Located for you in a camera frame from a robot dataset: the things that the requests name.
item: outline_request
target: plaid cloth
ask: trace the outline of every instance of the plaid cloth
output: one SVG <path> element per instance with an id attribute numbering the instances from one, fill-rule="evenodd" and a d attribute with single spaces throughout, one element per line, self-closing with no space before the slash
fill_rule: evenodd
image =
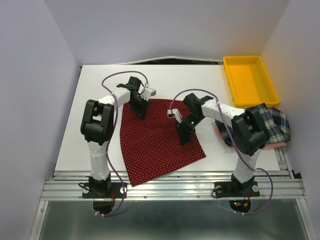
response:
<path id="1" fill-rule="evenodd" d="M 261 114 L 266 128 L 269 130 L 270 139 L 266 144 L 282 143 L 290 140 L 290 128 L 286 116 L 278 109 L 270 107 L 268 108 L 264 103 L 256 106 Z M 221 136 L 230 147 L 233 147 L 230 137 L 223 122 L 215 121 Z"/>

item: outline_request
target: red fabric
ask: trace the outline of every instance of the red fabric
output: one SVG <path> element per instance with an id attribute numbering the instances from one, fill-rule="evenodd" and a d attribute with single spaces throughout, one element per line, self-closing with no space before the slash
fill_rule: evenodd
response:
<path id="1" fill-rule="evenodd" d="M 123 106 L 120 144 L 132 186 L 206 157 L 196 135 L 189 143 L 180 146 L 175 129 L 177 121 L 167 117 L 170 102 L 167 99 L 152 99 L 143 120 L 130 111 L 129 104 Z M 175 101 L 174 108 L 179 109 L 183 117 L 188 115 L 182 101 Z"/>

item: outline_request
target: gray wall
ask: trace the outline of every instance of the gray wall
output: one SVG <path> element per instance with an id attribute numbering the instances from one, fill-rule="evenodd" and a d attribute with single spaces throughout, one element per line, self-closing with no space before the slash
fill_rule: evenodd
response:
<path id="1" fill-rule="evenodd" d="M 45 0 L 81 64 L 260 54 L 289 0 Z"/>
<path id="2" fill-rule="evenodd" d="M 289 119 L 287 154 L 301 171 L 320 236 L 320 1 L 291 0 L 262 56 Z"/>
<path id="3" fill-rule="evenodd" d="M 0 239 L 29 239 L 79 67 L 43 0 L 1 1 Z"/>

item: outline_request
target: white table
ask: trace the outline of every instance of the white table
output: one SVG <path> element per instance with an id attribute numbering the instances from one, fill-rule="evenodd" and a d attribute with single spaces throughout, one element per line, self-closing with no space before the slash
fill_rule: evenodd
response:
<path id="1" fill-rule="evenodd" d="M 75 92 L 69 119 L 65 129 L 55 171 L 90 171 L 89 149 L 80 133 L 86 101 L 97 100 L 108 92 L 101 87 L 101 81 L 108 75 L 121 71 L 140 71 L 156 89 L 154 98 L 172 99 L 185 89 L 199 88 L 215 93 L 221 103 L 233 105 L 227 80 L 220 65 L 84 65 Z M 127 83 L 130 76 L 144 78 L 137 73 L 116 75 L 105 84 L 113 90 L 119 83 Z M 206 94 L 195 92 L 198 97 Z M 126 171 L 120 147 L 120 122 L 122 107 L 119 109 L 118 125 L 112 137 L 109 156 L 117 171 Z M 177 172 L 223 172 L 233 171 L 237 154 L 214 133 L 214 120 L 205 118 L 197 127 L 196 134 L 207 157 L 177 170 Z M 257 167 L 267 171 L 278 171 L 278 159 L 273 149 L 262 150 Z"/>

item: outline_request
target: purple cable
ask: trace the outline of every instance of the purple cable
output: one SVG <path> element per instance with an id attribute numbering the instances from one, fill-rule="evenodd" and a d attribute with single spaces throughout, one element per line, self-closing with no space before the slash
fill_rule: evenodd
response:
<path id="1" fill-rule="evenodd" d="M 269 197 L 268 201 L 266 202 L 266 204 L 265 204 L 263 207 L 261 207 L 260 209 L 258 209 L 258 210 L 256 210 L 256 211 L 253 211 L 253 212 L 244 213 L 244 215 L 253 215 L 253 214 L 257 214 L 257 213 L 261 212 L 263 209 L 265 209 L 265 208 L 270 204 L 270 201 L 271 201 L 272 196 L 273 196 L 273 194 L 274 194 L 274 183 L 273 183 L 273 181 L 272 181 L 272 179 L 271 179 L 270 174 L 269 174 L 266 170 L 264 170 L 263 168 L 260 168 L 260 167 L 254 169 L 254 168 L 251 167 L 248 163 L 246 163 L 246 161 L 245 161 L 244 158 L 242 157 L 242 154 L 241 154 L 240 150 L 238 149 L 238 147 L 237 147 L 237 145 L 236 145 L 236 143 L 235 143 L 235 140 L 234 140 L 234 138 L 233 138 L 233 136 L 232 136 L 232 134 L 231 134 L 231 132 L 230 132 L 229 126 L 227 125 L 227 121 L 226 121 L 226 119 L 225 119 L 225 117 L 224 117 L 224 115 L 223 115 L 223 112 L 222 112 L 222 109 L 221 109 L 221 107 L 220 107 L 220 103 L 219 103 L 218 97 L 217 97 L 215 94 L 213 94 L 212 92 L 209 92 L 209 91 L 203 90 L 203 89 L 199 89 L 199 88 L 191 88 L 191 89 L 183 90 L 183 91 L 179 92 L 179 93 L 173 98 L 173 100 L 172 100 L 171 103 L 170 103 L 169 110 L 171 110 L 172 105 L 174 104 L 174 101 L 176 100 L 176 98 L 177 98 L 179 95 L 181 95 L 181 94 L 183 94 L 183 93 L 185 93 L 185 92 L 190 92 L 190 91 L 205 92 L 205 93 L 207 93 L 207 94 L 212 95 L 212 96 L 215 98 L 215 100 L 216 100 L 216 102 L 217 102 L 217 106 L 218 106 L 219 113 L 220 113 L 220 115 L 221 115 L 221 119 L 222 119 L 222 121 L 223 121 L 223 124 L 224 124 L 224 126 L 225 126 L 225 128 L 226 128 L 226 131 L 227 131 L 227 133 L 228 133 L 228 135 L 229 135 L 229 137 L 230 137 L 230 140 L 231 140 L 231 142 L 232 142 L 232 144 L 233 144 L 233 146 L 234 146 L 234 149 L 235 149 L 236 153 L 238 154 L 239 158 L 241 159 L 241 161 L 244 163 L 244 165 L 246 165 L 246 166 L 247 166 L 249 169 L 251 169 L 252 171 L 258 171 L 258 170 L 263 171 L 263 172 L 267 175 L 267 177 L 269 178 L 270 184 L 271 184 L 271 192 L 270 192 L 270 197 Z"/>
<path id="2" fill-rule="evenodd" d="M 107 77 L 105 77 L 102 82 L 101 82 L 101 86 L 106 89 L 110 94 L 111 96 L 114 98 L 114 104 L 115 104 L 115 119 L 114 119 L 114 124 L 113 124 L 113 130 L 116 129 L 116 125 L 117 125 L 117 121 L 118 121 L 118 115 L 119 115 L 119 104 L 118 104 L 118 100 L 117 100 L 117 97 L 112 94 L 112 91 L 104 85 L 105 81 L 115 75 L 119 75 L 119 74 L 127 74 L 127 73 L 137 73 L 137 74 L 141 74 L 142 76 L 144 76 L 145 78 L 145 81 L 146 83 L 148 83 L 148 79 L 146 77 L 146 75 L 144 75 L 142 72 L 139 72 L 139 71 L 120 71 L 120 72 L 116 72 L 114 74 L 111 74 Z M 116 208 L 116 210 L 112 211 L 111 213 L 109 214 L 106 214 L 106 215 L 102 215 L 100 214 L 102 217 L 106 218 L 106 217 L 111 217 L 113 216 L 116 212 L 118 212 L 118 210 L 121 208 L 122 204 L 124 203 L 124 200 L 125 200 L 125 184 L 124 184 L 124 181 L 123 179 L 121 178 L 121 176 L 119 175 L 119 173 L 117 172 L 117 170 L 114 168 L 114 166 L 112 165 L 111 161 L 110 161 L 110 158 L 109 158 L 109 154 L 108 154 L 108 150 L 109 150 L 109 145 L 110 145 L 110 141 L 111 141 L 111 138 L 109 140 L 109 142 L 107 143 L 106 145 L 106 149 L 105 149 L 105 156 L 106 156 L 106 159 L 110 165 L 110 167 L 112 168 L 112 170 L 114 171 L 114 173 L 116 174 L 116 176 L 119 178 L 120 182 L 121 182 L 121 185 L 122 185 L 122 189 L 123 189 L 123 195 L 122 195 L 122 199 L 121 199 L 121 202 L 119 204 L 119 206 Z"/>

